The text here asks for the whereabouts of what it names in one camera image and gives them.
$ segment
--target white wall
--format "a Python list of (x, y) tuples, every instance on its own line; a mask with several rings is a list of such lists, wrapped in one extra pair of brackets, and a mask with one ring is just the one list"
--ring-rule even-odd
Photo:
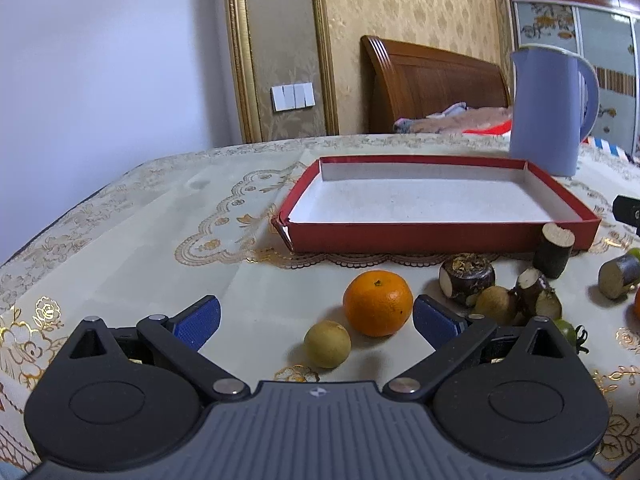
[(136, 165), (239, 142), (224, 0), (0, 0), (0, 263)]

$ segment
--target door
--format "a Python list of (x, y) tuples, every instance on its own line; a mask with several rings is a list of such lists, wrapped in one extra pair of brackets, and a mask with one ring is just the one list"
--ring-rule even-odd
[(631, 153), (636, 129), (636, 58), (631, 21), (603, 10), (578, 8), (584, 57), (596, 68), (600, 110), (591, 135)]

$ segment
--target tangerine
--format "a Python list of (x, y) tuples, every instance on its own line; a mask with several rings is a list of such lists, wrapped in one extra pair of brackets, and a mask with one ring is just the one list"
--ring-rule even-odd
[(414, 297), (402, 276), (388, 270), (368, 270), (344, 291), (342, 306), (354, 329), (381, 337), (402, 328), (411, 315)]

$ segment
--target wall switch panel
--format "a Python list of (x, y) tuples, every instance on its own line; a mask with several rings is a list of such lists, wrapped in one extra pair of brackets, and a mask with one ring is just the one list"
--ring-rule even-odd
[(314, 87), (311, 83), (272, 86), (271, 99), (275, 112), (307, 108), (316, 104)]
[(312, 83), (302, 83), (303, 91), (305, 92), (305, 106), (314, 106), (316, 100), (314, 99), (314, 86)]
[(296, 107), (296, 97), (293, 93), (293, 85), (284, 85), (284, 104), (285, 110), (293, 110)]
[(284, 89), (282, 85), (271, 87), (271, 98), (273, 99), (273, 110), (276, 112), (282, 112), (288, 110), (287, 104), (284, 100)]
[(304, 83), (296, 83), (295, 85), (293, 85), (293, 95), (296, 100), (296, 108), (304, 108), (306, 106)]

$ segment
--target wooden headboard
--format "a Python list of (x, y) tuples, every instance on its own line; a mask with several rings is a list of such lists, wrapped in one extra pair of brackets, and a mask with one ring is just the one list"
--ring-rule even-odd
[(399, 118), (423, 118), (460, 101), (473, 108), (511, 103), (496, 64), (377, 36), (363, 36), (360, 41), (375, 70), (370, 133), (391, 132)]

